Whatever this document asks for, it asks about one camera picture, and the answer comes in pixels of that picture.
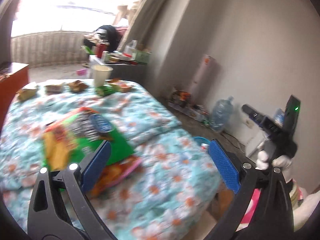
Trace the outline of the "white fleece sleeve forearm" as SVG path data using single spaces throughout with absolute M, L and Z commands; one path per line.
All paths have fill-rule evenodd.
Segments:
M 308 194 L 292 177 L 291 169 L 283 171 L 293 209 L 294 231 L 303 227 L 319 203 L 319 191 Z

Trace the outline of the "white gloved right hand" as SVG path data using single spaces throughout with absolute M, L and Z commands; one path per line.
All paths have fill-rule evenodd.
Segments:
M 286 155 L 281 155 L 276 159 L 270 161 L 268 153 L 264 150 L 264 142 L 261 142 L 258 147 L 258 157 L 256 161 L 256 169 L 266 170 L 270 163 L 274 167 L 279 167 L 283 171 L 287 171 L 292 167 L 292 159 Z

